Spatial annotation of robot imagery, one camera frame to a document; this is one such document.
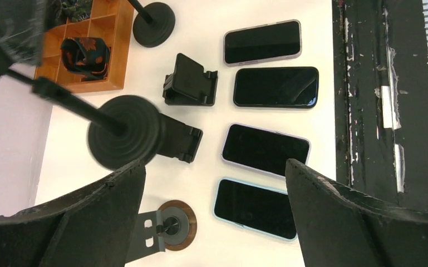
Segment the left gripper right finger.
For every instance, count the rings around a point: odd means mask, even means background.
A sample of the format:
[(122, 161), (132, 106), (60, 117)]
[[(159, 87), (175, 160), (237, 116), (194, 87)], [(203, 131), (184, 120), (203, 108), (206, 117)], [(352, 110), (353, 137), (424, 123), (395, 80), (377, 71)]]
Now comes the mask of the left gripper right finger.
[(428, 212), (364, 194), (295, 159), (285, 175), (306, 266), (428, 266)]

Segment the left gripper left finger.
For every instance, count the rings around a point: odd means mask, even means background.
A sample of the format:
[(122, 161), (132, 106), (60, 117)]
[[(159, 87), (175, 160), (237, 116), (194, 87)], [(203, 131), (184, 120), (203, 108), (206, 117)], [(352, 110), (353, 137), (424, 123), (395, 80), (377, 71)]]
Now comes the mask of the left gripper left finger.
[(0, 266), (124, 266), (146, 179), (133, 161), (71, 193), (0, 216)]

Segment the light blue case phone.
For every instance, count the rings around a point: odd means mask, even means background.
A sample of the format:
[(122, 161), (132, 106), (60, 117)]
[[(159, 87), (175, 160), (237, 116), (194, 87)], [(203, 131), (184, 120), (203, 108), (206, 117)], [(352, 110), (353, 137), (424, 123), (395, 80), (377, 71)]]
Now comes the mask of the light blue case phone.
[(282, 240), (297, 237), (288, 195), (246, 181), (221, 179), (213, 214), (220, 220)]

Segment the wooden base phone stand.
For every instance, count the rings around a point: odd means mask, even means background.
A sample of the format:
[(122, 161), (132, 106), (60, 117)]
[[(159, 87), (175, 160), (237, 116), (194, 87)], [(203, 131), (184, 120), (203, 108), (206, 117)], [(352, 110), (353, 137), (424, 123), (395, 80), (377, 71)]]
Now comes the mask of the wooden base phone stand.
[(170, 200), (157, 210), (140, 213), (131, 235), (126, 262), (159, 252), (186, 249), (198, 229), (194, 210), (181, 200)]

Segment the black round stand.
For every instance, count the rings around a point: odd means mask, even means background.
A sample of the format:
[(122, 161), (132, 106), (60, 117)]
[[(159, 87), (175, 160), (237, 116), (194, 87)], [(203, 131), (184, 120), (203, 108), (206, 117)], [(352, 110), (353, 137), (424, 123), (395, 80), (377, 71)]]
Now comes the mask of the black round stand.
[(143, 7), (137, 0), (128, 2), (138, 12), (133, 25), (134, 39), (143, 47), (153, 48), (164, 43), (175, 26), (175, 13), (165, 3), (154, 2)]
[(0, 48), (0, 77), (6, 75), (29, 85), (39, 98), (88, 120), (88, 147), (105, 168), (116, 170), (134, 160), (147, 164), (160, 149), (162, 116), (147, 99), (122, 95), (96, 108), (46, 77), (32, 79), (11, 69), (12, 64)]

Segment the lavender case phone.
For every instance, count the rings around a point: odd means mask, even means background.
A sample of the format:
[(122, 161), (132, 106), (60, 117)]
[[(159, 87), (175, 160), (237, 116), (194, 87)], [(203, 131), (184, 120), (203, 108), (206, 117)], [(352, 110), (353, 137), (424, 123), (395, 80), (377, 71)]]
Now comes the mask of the lavender case phone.
[(284, 178), (287, 160), (306, 164), (311, 147), (303, 137), (233, 123), (228, 128), (221, 157), (230, 164)]

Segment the black small phone stand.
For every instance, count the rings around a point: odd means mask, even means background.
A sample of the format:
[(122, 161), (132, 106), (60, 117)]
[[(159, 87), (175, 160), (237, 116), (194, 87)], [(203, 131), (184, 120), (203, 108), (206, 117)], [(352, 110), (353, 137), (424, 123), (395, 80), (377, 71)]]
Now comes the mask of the black small phone stand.
[(196, 157), (203, 131), (165, 114), (161, 114), (161, 121), (163, 123), (161, 146), (157, 154), (192, 163)]

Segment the black phone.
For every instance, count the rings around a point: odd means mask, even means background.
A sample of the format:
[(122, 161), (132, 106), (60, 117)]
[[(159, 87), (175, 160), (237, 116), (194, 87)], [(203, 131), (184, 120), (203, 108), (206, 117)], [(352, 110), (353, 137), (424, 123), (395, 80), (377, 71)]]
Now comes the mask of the black phone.
[(251, 108), (313, 108), (318, 101), (315, 67), (242, 68), (235, 76), (233, 102)]

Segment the black wedge phone stand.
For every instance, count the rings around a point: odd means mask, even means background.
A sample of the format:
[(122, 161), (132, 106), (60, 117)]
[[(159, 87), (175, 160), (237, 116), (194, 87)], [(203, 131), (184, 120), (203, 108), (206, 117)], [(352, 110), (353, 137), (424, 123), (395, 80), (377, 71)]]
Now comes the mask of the black wedge phone stand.
[(172, 74), (165, 76), (164, 102), (169, 106), (213, 106), (218, 71), (206, 71), (190, 57), (178, 53)]

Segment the grey case phone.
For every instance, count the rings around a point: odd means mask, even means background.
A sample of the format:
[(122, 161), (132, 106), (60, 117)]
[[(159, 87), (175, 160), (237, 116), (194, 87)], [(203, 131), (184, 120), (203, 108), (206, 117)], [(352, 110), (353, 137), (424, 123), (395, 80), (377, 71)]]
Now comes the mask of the grey case phone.
[(302, 53), (300, 21), (291, 19), (227, 32), (223, 61), (228, 66), (297, 58)]

